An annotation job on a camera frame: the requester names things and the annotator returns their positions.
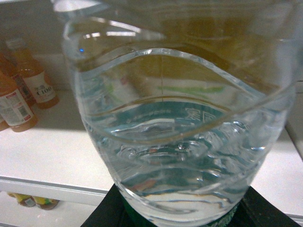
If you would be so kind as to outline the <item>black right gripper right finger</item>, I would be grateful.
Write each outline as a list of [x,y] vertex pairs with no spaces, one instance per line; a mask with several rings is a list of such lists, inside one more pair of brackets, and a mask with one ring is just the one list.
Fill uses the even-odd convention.
[[250,187],[227,226],[298,227],[299,224],[269,203],[254,188]]

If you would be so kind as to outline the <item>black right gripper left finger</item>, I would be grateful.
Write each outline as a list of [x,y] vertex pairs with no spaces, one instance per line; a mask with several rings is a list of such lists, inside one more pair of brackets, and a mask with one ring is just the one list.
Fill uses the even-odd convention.
[[132,227],[122,201],[122,195],[114,184],[101,203],[95,208],[81,227]]

